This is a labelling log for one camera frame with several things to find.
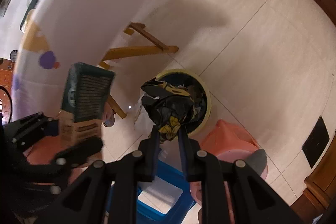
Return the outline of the black yellow snack wrapper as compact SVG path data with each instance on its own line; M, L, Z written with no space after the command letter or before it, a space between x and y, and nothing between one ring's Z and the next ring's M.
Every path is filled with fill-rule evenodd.
M161 144L172 141L181 126L187 131L186 127L195 118L196 110L194 100L186 88L153 78L146 81L141 90L144 92L142 107L157 126Z

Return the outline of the dark green carton box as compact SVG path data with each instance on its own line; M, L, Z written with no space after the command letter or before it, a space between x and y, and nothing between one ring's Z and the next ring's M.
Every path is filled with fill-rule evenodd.
M59 113L62 145L70 147L101 137L104 105L115 73L86 63L70 67Z

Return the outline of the yellow rimmed trash bin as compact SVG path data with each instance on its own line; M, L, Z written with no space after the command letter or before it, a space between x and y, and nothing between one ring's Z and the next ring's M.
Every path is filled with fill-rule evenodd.
M204 81L195 73L185 69L162 71L155 76L155 79L188 90L194 100L196 116L186 128L189 136L195 136L205 127L212 108L210 92Z

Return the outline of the orange pink plastic stool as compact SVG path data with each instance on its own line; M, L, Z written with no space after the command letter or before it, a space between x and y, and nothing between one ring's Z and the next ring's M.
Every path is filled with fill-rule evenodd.
M249 165L266 179L268 174L266 152L243 127L218 120L214 129L201 141L201 149L219 160L233 163L248 160Z

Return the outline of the blue plastic stool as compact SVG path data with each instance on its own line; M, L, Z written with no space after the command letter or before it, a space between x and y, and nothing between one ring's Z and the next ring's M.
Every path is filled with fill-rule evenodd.
M137 188L137 223L182 223L195 201L183 173L158 161L153 182Z

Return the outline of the wooden table legs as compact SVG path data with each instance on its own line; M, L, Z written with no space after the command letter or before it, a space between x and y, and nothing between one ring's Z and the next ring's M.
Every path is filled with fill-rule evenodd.
M161 71L169 63L167 54L177 53L179 47L164 44L146 30L145 24L134 22L129 23L115 43L98 66L116 72L107 102L123 119L137 103L142 83Z

